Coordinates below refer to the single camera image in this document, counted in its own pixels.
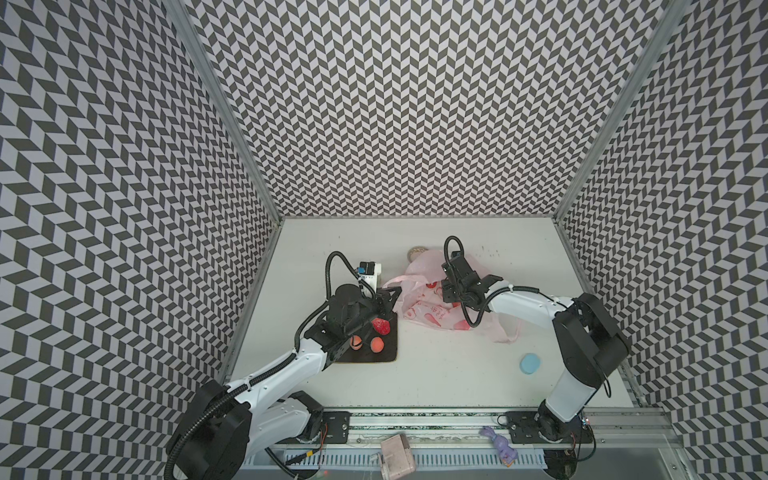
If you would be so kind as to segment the orange fake peach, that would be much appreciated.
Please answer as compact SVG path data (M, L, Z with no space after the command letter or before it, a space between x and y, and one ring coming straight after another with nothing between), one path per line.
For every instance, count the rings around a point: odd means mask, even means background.
M351 349L357 351L357 350L360 350L362 346L363 346L363 341L360 336L355 335L350 339Z
M370 349L374 354L381 353L385 348L385 343L382 338L374 337L370 342Z

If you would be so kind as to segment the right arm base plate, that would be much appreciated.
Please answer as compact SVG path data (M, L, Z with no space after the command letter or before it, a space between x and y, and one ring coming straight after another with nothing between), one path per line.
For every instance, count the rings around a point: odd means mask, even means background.
M507 411L503 418L515 444L558 445L573 448L591 444L594 433L579 416L563 422L548 413L529 410Z

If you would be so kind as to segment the pink plastic bag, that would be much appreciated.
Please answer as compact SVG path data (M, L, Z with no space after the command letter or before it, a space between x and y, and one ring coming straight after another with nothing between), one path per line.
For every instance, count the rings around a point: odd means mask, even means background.
M446 277L442 269L443 263L441 250L428 249L414 262L409 263L403 274L383 284L384 287L402 288L395 304L398 318L431 329L472 331L494 343L514 343L522 332L521 320L486 312L480 325L471 327L459 303L443 302L441 281Z

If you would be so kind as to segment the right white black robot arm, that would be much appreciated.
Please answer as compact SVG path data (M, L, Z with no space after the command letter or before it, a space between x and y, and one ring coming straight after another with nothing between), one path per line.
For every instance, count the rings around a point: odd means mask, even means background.
M547 443L566 439L574 421L598 391L613 394L610 376L625 361L631 342L603 302L583 293L570 299L545 294L537 287L513 284L495 274L480 276L470 265L462 241L451 235L443 244L443 301L456 303L472 329L485 316L503 314L551 330L563 372L540 403L533 421Z

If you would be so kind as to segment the red fake strawberry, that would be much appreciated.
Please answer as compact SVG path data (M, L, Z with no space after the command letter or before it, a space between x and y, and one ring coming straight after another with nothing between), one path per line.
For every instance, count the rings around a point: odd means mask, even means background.
M387 336L391 333L391 323L389 320L382 318L374 318L372 320L372 327L378 336Z

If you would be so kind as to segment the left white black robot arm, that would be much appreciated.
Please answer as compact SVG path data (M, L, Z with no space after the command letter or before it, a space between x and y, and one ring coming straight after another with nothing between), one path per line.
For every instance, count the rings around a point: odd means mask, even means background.
M323 407L299 385L359 350L397 319L399 287L378 284L382 267L352 266L331 252L325 298L299 325L289 351L228 384L211 380L195 393L167 442L163 478L230 479L251 454L284 439L323 441Z

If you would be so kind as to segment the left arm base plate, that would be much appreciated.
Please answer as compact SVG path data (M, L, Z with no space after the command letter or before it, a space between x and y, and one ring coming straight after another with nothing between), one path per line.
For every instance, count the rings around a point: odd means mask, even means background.
M346 444L349 438L351 412L343 410L312 413L301 434L296 438L299 443Z

